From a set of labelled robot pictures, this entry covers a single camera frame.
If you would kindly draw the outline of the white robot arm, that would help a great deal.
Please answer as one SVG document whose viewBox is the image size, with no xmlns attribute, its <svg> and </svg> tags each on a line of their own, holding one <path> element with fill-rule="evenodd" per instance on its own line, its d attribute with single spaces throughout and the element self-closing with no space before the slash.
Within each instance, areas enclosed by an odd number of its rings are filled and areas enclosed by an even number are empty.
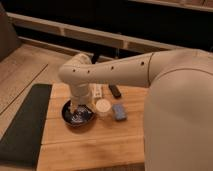
<svg viewBox="0 0 213 171">
<path fill-rule="evenodd" d="M 71 99 L 89 102 L 90 83 L 146 87 L 146 171 L 213 171 L 213 53 L 176 49 L 93 64 L 84 54 L 59 69 Z"/>
</svg>

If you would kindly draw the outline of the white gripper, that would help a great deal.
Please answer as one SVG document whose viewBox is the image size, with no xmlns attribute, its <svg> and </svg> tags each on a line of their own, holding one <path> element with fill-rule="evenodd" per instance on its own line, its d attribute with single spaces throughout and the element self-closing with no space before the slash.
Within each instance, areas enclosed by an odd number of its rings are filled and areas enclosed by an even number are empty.
<svg viewBox="0 0 213 171">
<path fill-rule="evenodd" d="M 79 105 L 87 105 L 91 102 L 91 89 L 88 84 L 70 85 L 71 110 Z"/>
</svg>

